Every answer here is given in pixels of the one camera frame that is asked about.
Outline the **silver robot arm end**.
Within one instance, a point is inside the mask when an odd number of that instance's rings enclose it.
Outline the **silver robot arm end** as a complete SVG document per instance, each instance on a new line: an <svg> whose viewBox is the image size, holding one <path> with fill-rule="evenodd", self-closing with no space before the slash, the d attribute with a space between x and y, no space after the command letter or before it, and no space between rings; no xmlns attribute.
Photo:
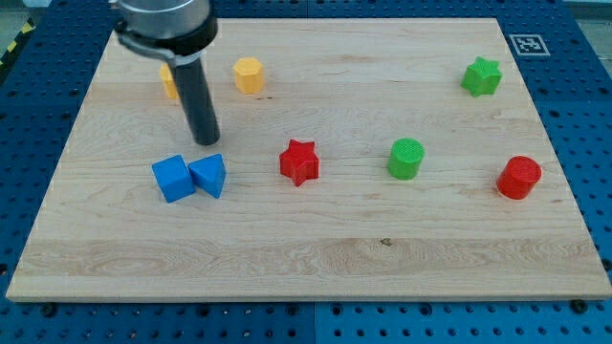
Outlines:
<svg viewBox="0 0 612 344"><path fill-rule="evenodd" d="M200 58L218 33L211 0L109 0L116 36L135 54L183 66Z"/></svg>

